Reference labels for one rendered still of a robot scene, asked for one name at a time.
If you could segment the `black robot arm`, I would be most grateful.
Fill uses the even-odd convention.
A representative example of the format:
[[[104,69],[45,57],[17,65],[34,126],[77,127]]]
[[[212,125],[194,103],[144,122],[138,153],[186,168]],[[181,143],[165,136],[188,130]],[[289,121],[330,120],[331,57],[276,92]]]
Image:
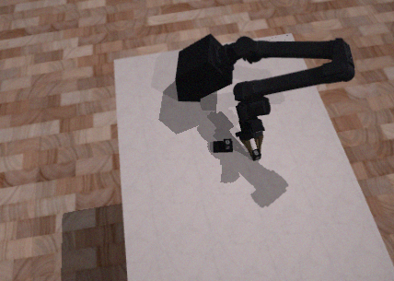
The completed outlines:
[[[332,60],[307,70],[237,83],[233,93],[235,100],[240,101],[236,106],[238,118],[247,118],[238,121],[241,133],[252,133],[253,137],[261,136],[263,132],[262,121],[258,116],[271,112],[269,99],[263,96],[320,84],[348,82],[355,75],[350,45],[343,38],[332,41],[253,41],[250,37],[242,36],[223,47],[213,44],[212,51],[214,63],[230,72],[241,58],[250,64],[270,57]],[[253,117],[249,118],[250,116]]]

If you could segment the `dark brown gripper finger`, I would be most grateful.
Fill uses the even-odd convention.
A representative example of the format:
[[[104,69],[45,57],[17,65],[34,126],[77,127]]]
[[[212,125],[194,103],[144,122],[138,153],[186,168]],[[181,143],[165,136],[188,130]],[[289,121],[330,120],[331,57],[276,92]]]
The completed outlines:
[[[263,139],[263,135],[254,138],[256,147],[259,149],[260,152],[261,152],[262,139]],[[259,145],[259,140],[260,140],[260,145]]]
[[[241,140],[239,139],[243,145],[247,148],[248,152],[250,153],[250,155],[252,156],[252,150],[251,150],[251,144],[249,140]]]

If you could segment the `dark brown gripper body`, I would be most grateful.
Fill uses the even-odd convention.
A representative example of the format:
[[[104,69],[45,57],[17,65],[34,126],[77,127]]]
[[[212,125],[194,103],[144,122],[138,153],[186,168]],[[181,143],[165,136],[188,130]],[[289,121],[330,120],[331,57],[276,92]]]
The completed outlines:
[[[247,118],[244,118],[244,119],[239,119],[240,121],[244,121],[244,120],[247,120]],[[250,140],[250,139],[252,139],[252,138],[255,138],[255,137],[253,137],[253,135],[252,135],[252,133],[248,133],[248,134],[242,134],[241,133],[241,131],[240,132],[237,132],[236,133],[236,137],[239,137],[239,139],[241,139],[241,140]]]

